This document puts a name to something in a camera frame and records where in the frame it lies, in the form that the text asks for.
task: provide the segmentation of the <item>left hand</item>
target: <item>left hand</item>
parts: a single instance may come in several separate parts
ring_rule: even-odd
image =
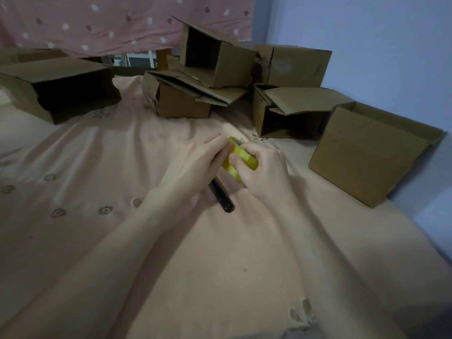
[[[159,188],[182,203],[213,180],[231,148],[219,132],[190,140],[178,149]]]

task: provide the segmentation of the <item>tape roll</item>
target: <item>tape roll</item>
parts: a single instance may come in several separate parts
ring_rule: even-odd
[[[250,168],[251,170],[256,170],[257,166],[259,165],[259,161],[237,144],[242,144],[243,142],[235,137],[229,137],[228,141],[234,144],[231,153],[238,155],[245,162],[248,168]],[[237,170],[235,170],[234,167],[229,163],[229,157],[226,157],[222,166],[224,170],[228,171],[229,175],[234,177],[237,181],[243,183]]]

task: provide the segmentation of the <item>polka dot curtain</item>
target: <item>polka dot curtain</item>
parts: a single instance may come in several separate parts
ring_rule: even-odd
[[[72,56],[180,45],[171,16],[251,40],[254,0],[0,0],[0,43]]]

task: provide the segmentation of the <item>peach bed sheet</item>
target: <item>peach bed sheet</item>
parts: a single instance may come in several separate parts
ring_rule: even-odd
[[[371,210],[310,171],[315,142],[257,138],[245,101],[209,119],[158,118],[140,80],[116,77],[119,104],[58,126],[0,95],[0,325],[135,210],[180,143],[213,130],[285,152],[295,188],[404,330],[450,305],[451,269],[421,230],[390,201]],[[236,210],[208,188],[182,207],[110,337],[234,338],[291,325],[288,308],[305,295],[291,246],[263,204],[225,171],[218,178]]]

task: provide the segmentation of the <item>hand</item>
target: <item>hand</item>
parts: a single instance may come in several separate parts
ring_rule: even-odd
[[[291,187],[284,153],[252,142],[244,143],[241,147],[259,161],[259,166],[253,171],[239,156],[229,155],[229,162],[237,170],[250,193],[273,211],[281,206],[299,203]]]
[[[227,137],[219,132],[194,138],[179,148],[159,189],[180,203],[189,199],[213,180],[231,148]]]

